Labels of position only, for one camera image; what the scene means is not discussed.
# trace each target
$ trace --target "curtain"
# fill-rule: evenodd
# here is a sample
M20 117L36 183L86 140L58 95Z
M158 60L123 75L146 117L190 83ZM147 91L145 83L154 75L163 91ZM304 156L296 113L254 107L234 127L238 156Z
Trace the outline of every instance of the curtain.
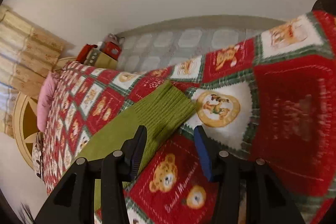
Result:
M0 6L0 132L13 137L18 92L37 99L62 50L60 38Z

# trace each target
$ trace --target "red blanket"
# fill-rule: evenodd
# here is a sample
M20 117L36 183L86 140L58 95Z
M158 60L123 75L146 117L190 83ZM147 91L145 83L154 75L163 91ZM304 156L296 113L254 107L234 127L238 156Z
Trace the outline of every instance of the red blanket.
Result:
M231 153L264 158L307 223L317 223L336 195L335 50L335 18L313 12L144 75L68 63L44 137L48 193L93 134L170 79L197 102L197 112L125 191L131 223L211 219L217 185L202 175L194 148L193 128L199 124ZM241 223L244 204L243 190ZM100 211L95 218L101 222Z

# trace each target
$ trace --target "teddy bear print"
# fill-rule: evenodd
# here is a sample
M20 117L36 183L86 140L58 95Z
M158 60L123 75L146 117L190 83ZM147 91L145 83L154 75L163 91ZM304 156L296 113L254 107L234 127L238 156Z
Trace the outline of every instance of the teddy bear print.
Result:
M191 209L200 209L204 206L207 199L207 193L204 188L195 185L189 192L187 197L187 206Z
M177 167L175 165L175 155L167 154L165 160L160 162L154 171L153 180L149 183L152 193L161 191L169 192L177 181Z

